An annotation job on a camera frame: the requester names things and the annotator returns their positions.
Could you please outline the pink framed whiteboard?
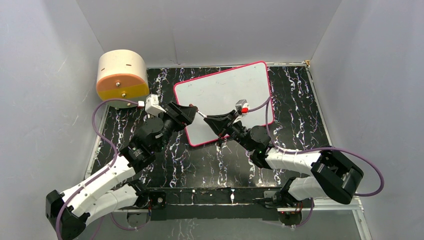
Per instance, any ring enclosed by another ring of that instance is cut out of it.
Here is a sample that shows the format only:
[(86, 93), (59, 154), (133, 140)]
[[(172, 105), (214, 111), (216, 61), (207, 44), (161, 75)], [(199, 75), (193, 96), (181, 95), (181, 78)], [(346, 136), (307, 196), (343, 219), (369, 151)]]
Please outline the pink framed whiteboard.
[(229, 113), (239, 100), (246, 100), (250, 108), (257, 109), (242, 118), (242, 124), (247, 128), (271, 124), (275, 120), (272, 109), (259, 107), (272, 95), (264, 61), (179, 82), (173, 91), (177, 104), (192, 104), (205, 115)]

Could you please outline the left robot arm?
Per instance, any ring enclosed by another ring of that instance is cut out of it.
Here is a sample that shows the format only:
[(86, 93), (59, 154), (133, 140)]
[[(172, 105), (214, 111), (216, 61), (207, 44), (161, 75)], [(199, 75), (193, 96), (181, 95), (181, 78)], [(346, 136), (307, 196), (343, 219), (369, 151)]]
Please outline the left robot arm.
[(198, 110), (196, 106), (181, 106), (173, 101), (161, 107), (152, 97), (137, 102), (137, 106), (151, 117), (141, 124), (126, 146), (117, 149), (109, 139), (100, 136), (114, 151), (109, 163), (79, 184), (47, 194), (45, 214), (58, 239), (75, 239), (88, 224), (119, 208), (147, 206), (149, 194), (141, 183), (131, 181), (117, 190), (112, 188), (155, 161), (173, 133), (190, 125)]

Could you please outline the white whiteboard marker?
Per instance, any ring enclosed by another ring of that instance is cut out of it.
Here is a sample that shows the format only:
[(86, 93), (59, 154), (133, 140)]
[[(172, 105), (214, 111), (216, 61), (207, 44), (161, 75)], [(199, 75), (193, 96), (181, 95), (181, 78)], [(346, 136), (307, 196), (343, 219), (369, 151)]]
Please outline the white whiteboard marker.
[(193, 104), (189, 104), (189, 106), (190, 106), (191, 108), (194, 108), (194, 110), (196, 111), (196, 113), (197, 113), (198, 115), (200, 115), (202, 118), (206, 118), (206, 117), (207, 117), (207, 115), (206, 115), (206, 114), (204, 114), (204, 113), (202, 113), (202, 112), (199, 110), (199, 108), (198, 108), (197, 106), (194, 106)]

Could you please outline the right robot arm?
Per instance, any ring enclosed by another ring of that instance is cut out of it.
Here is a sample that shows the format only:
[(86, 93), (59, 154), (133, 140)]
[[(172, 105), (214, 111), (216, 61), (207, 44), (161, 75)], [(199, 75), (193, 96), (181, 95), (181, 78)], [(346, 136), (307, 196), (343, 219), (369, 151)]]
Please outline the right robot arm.
[(250, 153), (259, 168), (290, 170), (307, 177), (290, 178), (281, 191), (269, 198), (268, 206), (295, 207), (309, 198), (330, 198), (340, 204), (351, 203), (364, 172), (341, 151), (331, 147), (300, 153), (282, 150), (272, 144), (265, 126), (243, 126), (236, 110), (226, 114), (207, 115), (204, 122), (219, 137), (230, 136)]

